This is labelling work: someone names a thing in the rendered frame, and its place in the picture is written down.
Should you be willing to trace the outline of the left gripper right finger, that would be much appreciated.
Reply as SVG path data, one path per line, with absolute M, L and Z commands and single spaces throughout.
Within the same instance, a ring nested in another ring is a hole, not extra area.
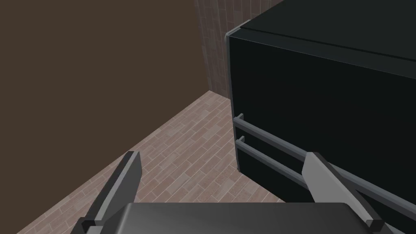
M 383 229 L 385 222 L 374 208 L 319 153 L 306 153 L 302 177 L 315 202 L 345 203 L 370 231 L 380 232 Z

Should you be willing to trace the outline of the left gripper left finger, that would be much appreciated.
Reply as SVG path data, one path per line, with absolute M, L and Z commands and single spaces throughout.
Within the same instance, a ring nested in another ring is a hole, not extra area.
M 83 217 L 81 232 L 97 232 L 125 205 L 134 202 L 140 181 L 140 153 L 128 151 Z

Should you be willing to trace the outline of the black refrigerator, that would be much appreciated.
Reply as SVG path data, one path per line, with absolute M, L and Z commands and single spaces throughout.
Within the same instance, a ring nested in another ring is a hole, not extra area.
M 416 148 L 416 0 L 225 0 L 232 119 L 303 150 Z M 367 202 L 392 231 L 416 221 Z

